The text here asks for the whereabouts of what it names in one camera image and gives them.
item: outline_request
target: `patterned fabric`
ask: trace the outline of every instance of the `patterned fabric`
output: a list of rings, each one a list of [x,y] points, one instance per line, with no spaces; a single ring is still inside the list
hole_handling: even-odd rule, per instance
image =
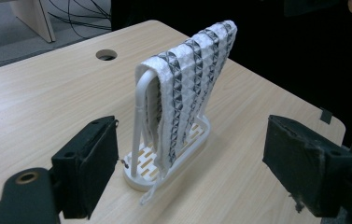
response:
[[[208,100],[236,32],[233,21],[218,22],[136,67],[137,82],[148,69],[157,75],[146,91],[143,132],[153,144],[160,178],[176,161],[196,116]]]

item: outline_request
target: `black cable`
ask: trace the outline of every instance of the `black cable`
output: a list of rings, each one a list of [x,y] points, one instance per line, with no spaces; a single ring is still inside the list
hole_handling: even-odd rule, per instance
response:
[[[53,15],[50,12],[48,12],[48,14],[50,14],[50,16],[54,17],[55,19],[57,19],[59,21],[70,23],[69,20],[66,18],[62,18],[60,16]],[[71,23],[73,23],[75,25],[87,26],[87,27],[96,28],[96,29],[111,30],[111,27],[109,27],[109,26],[94,25],[94,24],[81,22],[81,21],[71,21]]]
[[[79,35],[80,37],[84,38],[84,39],[89,39],[88,37],[85,37],[85,36],[82,36],[80,35],[76,29],[74,29],[74,26],[73,26],[73,23],[71,22],[71,17],[70,17],[70,0],[68,0],[68,8],[67,8],[67,15],[68,15],[68,22],[70,23],[71,25],[71,28],[74,30],[74,32],[76,33],[76,35]]]
[[[102,12],[103,15],[105,15],[109,20],[111,20],[111,15],[109,13],[106,13],[102,8],[100,8],[93,0],[91,2],[96,6],[96,8]]]
[[[86,10],[88,10],[88,11],[90,11],[90,12],[103,15],[103,13],[101,13],[101,12],[97,12],[97,11],[94,11],[94,10],[91,10],[91,9],[89,9],[89,8],[87,8],[87,7],[82,6],[77,0],[74,0],[74,2],[77,3],[80,7],[85,8]]]
[[[108,19],[107,17],[94,17],[94,16],[81,16],[81,15],[76,15],[76,14],[73,14],[73,13],[68,13],[66,12],[65,10],[62,10],[61,8],[57,7],[51,0],[49,0],[51,2],[51,4],[56,7],[57,9],[59,9],[61,12],[63,13],[66,13],[66,14],[70,14],[72,16],[75,16],[75,17],[82,17],[82,18],[92,18],[92,19]]]
[[[102,30],[111,30],[111,27],[110,26],[101,26],[101,25],[94,25],[94,24],[89,24],[89,23],[86,23],[86,22],[81,22],[81,21],[73,21],[71,20],[71,16],[74,16],[74,17],[81,17],[81,18],[92,18],[92,19],[108,19],[109,21],[111,21],[111,18],[110,18],[110,15],[108,13],[106,13],[101,7],[99,7],[93,0],[92,3],[95,5],[95,7],[100,11],[100,12],[97,12],[97,11],[94,11],[94,10],[91,10],[91,9],[88,9],[84,6],[82,6],[77,0],[74,0],[75,3],[77,3],[80,7],[82,8],[85,8],[91,12],[94,12],[94,13],[97,13],[99,15],[102,15],[104,17],[94,17],[94,16],[81,16],[81,15],[76,15],[76,14],[72,14],[70,12],[70,5],[71,5],[71,1],[68,0],[68,6],[67,6],[67,10],[63,10],[63,9],[60,9],[59,7],[57,7],[51,0],[49,0],[57,9],[59,9],[61,12],[67,14],[67,19],[66,18],[62,18],[60,16],[56,16],[52,13],[49,13],[52,17],[54,17],[55,19],[57,20],[60,20],[60,21],[63,21],[63,22],[67,22],[71,25],[71,28],[73,29],[74,33],[76,33],[76,35],[80,36],[81,38],[84,38],[84,39],[89,39],[88,37],[85,37],[85,36],[82,36],[80,35],[75,27],[74,27],[74,24],[75,25],[81,25],[81,26],[86,26],[86,27],[90,27],[90,28],[95,28],[95,29],[102,29]]]

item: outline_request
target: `table surface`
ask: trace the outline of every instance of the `table surface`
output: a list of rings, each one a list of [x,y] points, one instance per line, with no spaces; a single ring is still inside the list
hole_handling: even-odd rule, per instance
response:
[[[28,168],[49,169],[51,156],[94,119],[113,115],[120,121],[120,157],[127,155],[135,67],[186,38],[159,21],[145,21],[0,67],[0,198],[9,177]],[[96,58],[101,49],[118,57],[101,61]],[[119,162],[92,218],[60,215],[62,223],[319,223],[307,209],[295,210],[262,162],[271,114],[298,120],[342,144],[340,120],[321,121],[316,106],[228,60],[206,109],[211,133],[179,175],[142,206],[144,193],[127,185]]]

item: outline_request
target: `black bracket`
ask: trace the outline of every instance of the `black bracket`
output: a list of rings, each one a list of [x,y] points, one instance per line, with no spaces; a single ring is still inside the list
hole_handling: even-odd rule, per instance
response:
[[[297,203],[316,217],[352,218],[352,153],[300,122],[269,117],[265,162]]]
[[[90,218],[119,159],[114,116],[87,124],[52,158],[10,177],[0,201],[0,224],[60,223]]]
[[[322,113],[320,119],[328,124],[331,124],[332,113],[321,107]]]

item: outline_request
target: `white fabric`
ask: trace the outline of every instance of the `white fabric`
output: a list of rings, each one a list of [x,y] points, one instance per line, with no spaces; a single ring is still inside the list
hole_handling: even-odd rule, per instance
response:
[[[183,148],[186,134],[229,56],[236,32],[233,21],[218,22],[136,67],[137,82],[148,69],[157,76],[146,91],[143,119],[143,132],[157,155],[157,181],[167,175]],[[155,188],[142,203],[149,200]]]

